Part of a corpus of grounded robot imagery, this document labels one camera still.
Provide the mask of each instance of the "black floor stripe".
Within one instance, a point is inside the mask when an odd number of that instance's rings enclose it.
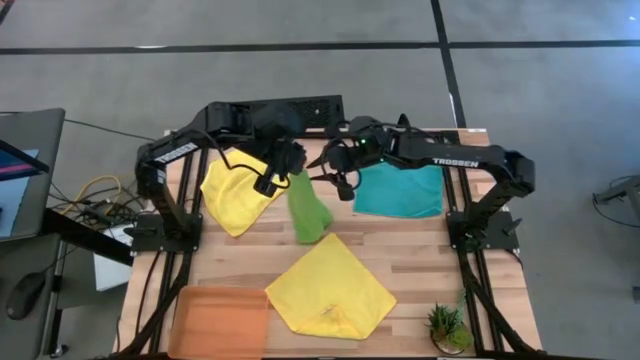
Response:
[[[315,50],[417,50],[437,49],[439,47],[440,45],[437,42],[327,42],[291,44],[4,48],[0,49],[0,55],[162,54]]]
[[[447,79],[447,87],[449,88],[449,94],[451,95],[451,101],[453,102],[454,121],[456,123],[456,127],[466,128],[467,120],[464,117],[464,110],[462,109],[460,89],[458,88],[456,72],[453,69],[453,59],[451,58],[451,51],[449,49],[449,41],[447,39],[447,32],[444,26],[444,18],[442,16],[440,2],[438,0],[431,0],[431,8],[433,10],[436,30],[438,31],[438,42],[440,44],[440,53],[442,54],[442,65],[444,66],[444,74]]]
[[[564,49],[640,47],[640,40],[559,40],[559,41],[456,41],[451,49]]]
[[[0,25],[2,25],[4,19],[7,18],[7,14],[9,13],[9,10],[11,10],[14,2],[15,0],[6,0],[4,6],[2,6],[2,9],[0,10]]]

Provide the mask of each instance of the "yellow cable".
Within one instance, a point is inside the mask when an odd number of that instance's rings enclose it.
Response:
[[[80,200],[82,198],[82,196],[84,196],[84,193],[87,192],[87,190],[89,189],[89,187],[97,182],[100,182],[102,180],[113,180],[116,182],[116,184],[118,184],[118,193],[116,194],[116,198],[113,201],[113,204],[115,204],[118,199],[120,198],[120,195],[122,193],[122,185],[120,184],[120,179],[118,179],[117,176],[113,176],[113,175],[102,175],[102,176],[98,176],[96,178],[91,179],[88,183],[84,184],[84,186],[82,187],[82,189],[80,189],[80,192],[78,193],[78,195],[76,195],[76,198],[73,200],[73,202],[77,202],[78,200]],[[111,209],[113,209],[114,205],[111,205],[111,207],[107,210],[107,213],[109,211],[111,211]],[[69,210],[71,210],[73,207],[75,206],[75,204],[69,204],[69,206],[67,206],[64,210],[62,210],[60,212],[61,215],[66,215]]]

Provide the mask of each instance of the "plant pot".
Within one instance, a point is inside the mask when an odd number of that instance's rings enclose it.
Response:
[[[433,336],[433,331],[430,332],[430,337],[433,345],[447,355],[460,355],[464,351],[464,349],[458,349],[446,341],[437,341]]]

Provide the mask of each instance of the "computer screen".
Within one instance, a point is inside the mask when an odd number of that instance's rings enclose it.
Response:
[[[49,167],[0,140],[0,181],[49,172]]]

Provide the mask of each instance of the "potted plant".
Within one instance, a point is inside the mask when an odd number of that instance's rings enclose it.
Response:
[[[463,308],[464,292],[460,294],[455,309],[436,303],[429,314],[431,341],[445,354],[458,355],[473,344],[473,336],[463,322]]]

